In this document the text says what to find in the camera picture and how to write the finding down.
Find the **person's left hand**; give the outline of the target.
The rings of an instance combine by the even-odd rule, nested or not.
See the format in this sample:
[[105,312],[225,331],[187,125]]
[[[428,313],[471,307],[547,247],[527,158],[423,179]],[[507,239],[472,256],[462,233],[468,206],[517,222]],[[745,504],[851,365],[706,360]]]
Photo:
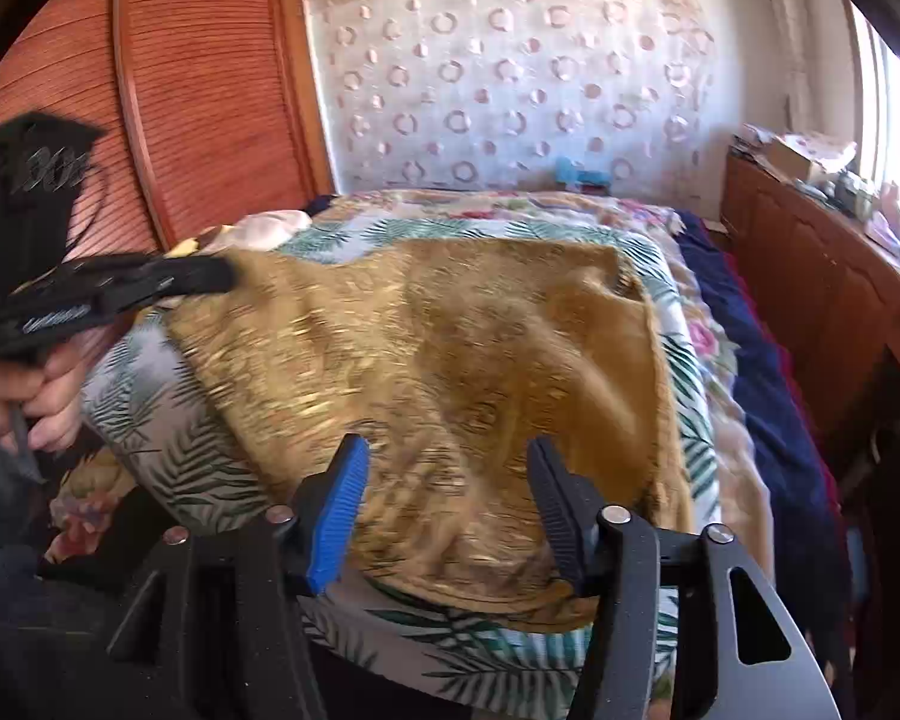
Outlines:
[[58,344],[41,367],[0,359],[0,444],[17,450],[13,411],[32,421],[27,445],[32,450],[59,452],[74,444],[79,433],[80,389],[87,376],[84,343],[73,338]]

